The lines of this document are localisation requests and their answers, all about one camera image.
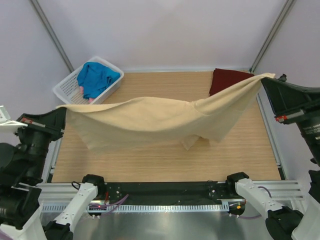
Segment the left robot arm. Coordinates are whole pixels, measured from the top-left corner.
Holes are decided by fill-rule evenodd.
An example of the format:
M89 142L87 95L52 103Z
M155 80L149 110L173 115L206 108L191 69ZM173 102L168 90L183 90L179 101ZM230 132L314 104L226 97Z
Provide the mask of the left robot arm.
M0 232L12 240L71 240L75 226L92 200L106 194L102 176L88 174L67 207L54 220L42 226L37 184L51 142L61 139L66 126L66 108L44 114L22 114L11 120L0 108L0 130L14 133L19 144L0 145Z

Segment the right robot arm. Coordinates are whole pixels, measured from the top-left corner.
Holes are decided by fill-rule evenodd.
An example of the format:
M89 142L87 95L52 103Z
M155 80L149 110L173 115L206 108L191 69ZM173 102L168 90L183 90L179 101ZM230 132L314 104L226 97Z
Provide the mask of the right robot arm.
M279 78L261 80L274 118L277 122L296 124L311 154L311 161L320 164L320 89L287 82ZM227 176L225 192L231 198L241 197L264 219L266 229L274 240L318 240L320 238L320 172L309 170L310 188L306 210L299 210L301 191L294 181L268 183L258 186L244 172Z

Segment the beige t shirt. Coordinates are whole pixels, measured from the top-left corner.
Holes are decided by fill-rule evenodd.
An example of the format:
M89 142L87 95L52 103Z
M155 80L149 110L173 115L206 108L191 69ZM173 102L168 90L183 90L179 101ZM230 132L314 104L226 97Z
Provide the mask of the beige t shirt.
M255 75L191 102L138 97L112 104L67 104L66 123L95 152L167 141L179 141L190 149L199 138L222 141L255 99L262 79L273 77Z

